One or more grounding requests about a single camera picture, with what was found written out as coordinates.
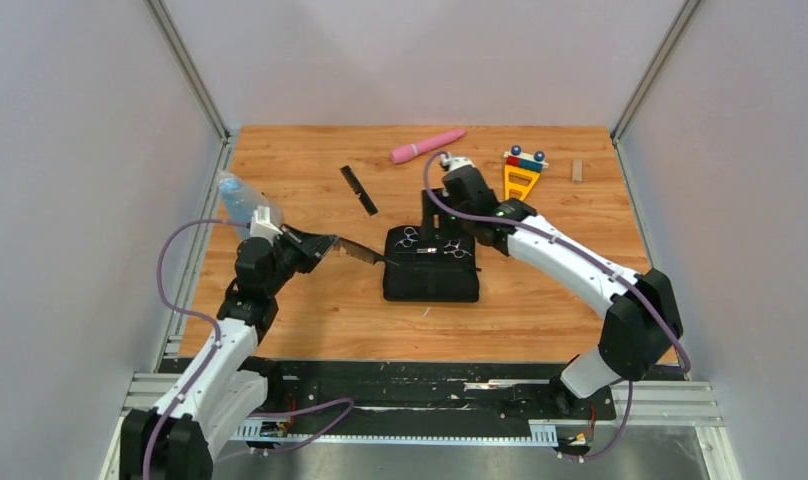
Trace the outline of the silver thinning scissors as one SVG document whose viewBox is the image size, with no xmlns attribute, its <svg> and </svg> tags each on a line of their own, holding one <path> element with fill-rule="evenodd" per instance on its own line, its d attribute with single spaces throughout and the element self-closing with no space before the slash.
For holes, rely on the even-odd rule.
<svg viewBox="0 0 808 480">
<path fill-rule="evenodd" d="M 431 247 L 429 252 L 441 253 L 454 259 L 463 259 L 472 256 L 472 253 L 462 246 L 462 241 L 460 239 L 448 240 L 442 246 Z"/>
</svg>

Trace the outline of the black zip tool case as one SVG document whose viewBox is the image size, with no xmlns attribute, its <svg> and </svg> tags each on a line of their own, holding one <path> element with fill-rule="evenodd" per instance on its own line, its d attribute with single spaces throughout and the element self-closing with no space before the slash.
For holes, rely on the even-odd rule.
<svg viewBox="0 0 808 480">
<path fill-rule="evenodd" d="M 386 265 L 382 277 L 382 296 L 388 302 L 476 303 L 480 299 L 479 268 L 476 265 L 476 242 L 462 241 L 471 257 L 454 259 L 441 253 L 401 254 L 394 244 L 403 237 L 401 225 L 390 229 L 384 255 L 398 263 Z M 448 240 L 420 236 L 420 245 L 442 246 Z"/>
</svg>

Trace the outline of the black barber comb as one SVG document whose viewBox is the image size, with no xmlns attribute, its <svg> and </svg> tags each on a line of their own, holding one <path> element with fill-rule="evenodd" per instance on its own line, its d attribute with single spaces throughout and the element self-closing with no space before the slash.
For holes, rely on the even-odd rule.
<svg viewBox="0 0 808 480">
<path fill-rule="evenodd" d="M 375 203 L 370 198 L 367 190 L 364 188 L 362 183 L 357 178 L 353 169 L 350 166 L 346 165 L 340 168 L 340 173 L 348 183 L 349 187 L 354 192 L 355 196 L 357 197 L 358 201 L 360 202 L 366 213 L 369 216 L 376 215 L 379 212 L 379 210 L 375 205 Z"/>
</svg>

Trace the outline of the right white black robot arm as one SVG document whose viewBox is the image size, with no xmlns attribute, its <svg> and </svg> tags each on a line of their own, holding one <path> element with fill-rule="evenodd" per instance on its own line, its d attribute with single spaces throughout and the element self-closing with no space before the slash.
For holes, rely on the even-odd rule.
<svg viewBox="0 0 808 480">
<path fill-rule="evenodd" d="M 430 200 L 480 245 L 533 266 L 583 300 L 603 321 L 596 346 L 571 360 L 554 379 L 551 403 L 576 417 L 591 396 L 620 381 L 639 381 L 669 350 L 690 370 L 681 342 L 683 325 L 669 277 L 639 273 L 595 253 L 551 224 L 525 202 L 499 201 L 467 157 L 445 151 L 438 164 L 442 186 L 425 188 Z"/>
</svg>

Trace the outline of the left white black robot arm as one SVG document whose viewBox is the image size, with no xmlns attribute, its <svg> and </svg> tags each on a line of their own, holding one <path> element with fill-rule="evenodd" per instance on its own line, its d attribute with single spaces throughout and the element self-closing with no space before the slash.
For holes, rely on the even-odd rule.
<svg viewBox="0 0 808 480">
<path fill-rule="evenodd" d="M 278 312 L 277 294 L 297 273 L 311 272 L 339 238 L 273 223 L 266 207 L 245 223 L 235 276 L 205 345 L 180 378 L 120 429 L 121 479 L 209 479 L 215 460 L 256 410 L 278 411 L 286 386 L 277 368 L 254 352 Z"/>
</svg>

